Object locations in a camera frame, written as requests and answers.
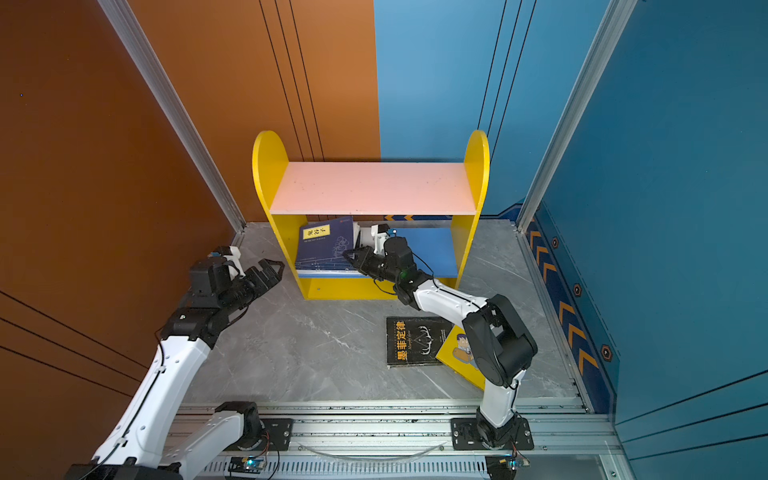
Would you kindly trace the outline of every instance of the blue wall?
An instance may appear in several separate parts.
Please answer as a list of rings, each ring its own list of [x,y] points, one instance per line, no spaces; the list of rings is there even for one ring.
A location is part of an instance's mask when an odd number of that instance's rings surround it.
[[[545,195],[621,359],[640,479],[765,466],[768,374],[739,381],[768,369],[766,25],[757,0],[638,2]]]
[[[534,0],[509,0],[499,34],[504,4],[374,2],[383,160],[461,161],[481,113],[480,128],[488,132],[493,147],[509,96],[485,214],[502,212],[528,192],[608,0],[537,0],[532,19]]]

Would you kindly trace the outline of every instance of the pink shelf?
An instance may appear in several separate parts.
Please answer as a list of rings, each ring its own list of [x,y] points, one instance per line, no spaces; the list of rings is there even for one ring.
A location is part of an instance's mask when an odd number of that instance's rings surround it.
[[[290,162],[272,214],[474,215],[464,164]]]

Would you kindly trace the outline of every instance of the yellow book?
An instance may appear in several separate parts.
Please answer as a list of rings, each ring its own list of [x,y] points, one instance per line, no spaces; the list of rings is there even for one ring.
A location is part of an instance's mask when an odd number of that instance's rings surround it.
[[[464,330],[454,326],[437,352],[437,359],[451,367],[480,390],[485,389],[485,377],[475,364]]]

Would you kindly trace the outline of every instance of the blue shelf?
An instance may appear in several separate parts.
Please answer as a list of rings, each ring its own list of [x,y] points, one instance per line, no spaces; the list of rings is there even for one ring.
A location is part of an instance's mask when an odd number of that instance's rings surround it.
[[[450,228],[398,228],[398,237],[405,237],[408,246],[435,270],[437,278],[456,278],[458,268],[453,251]],[[415,256],[416,265],[429,273],[429,268]],[[299,278],[363,278],[355,270],[299,270]]]

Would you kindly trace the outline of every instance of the gray marble surface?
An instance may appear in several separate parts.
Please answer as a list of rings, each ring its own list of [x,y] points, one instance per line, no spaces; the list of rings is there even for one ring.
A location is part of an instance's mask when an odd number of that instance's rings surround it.
[[[506,295],[538,344],[521,397],[577,394],[554,343],[522,252],[507,220],[481,220],[461,290]],[[243,267],[284,260],[268,223],[250,223]],[[446,366],[387,369],[387,316],[414,316],[397,300],[308,302],[290,272],[225,331],[185,402],[357,399],[474,399],[482,391]]]

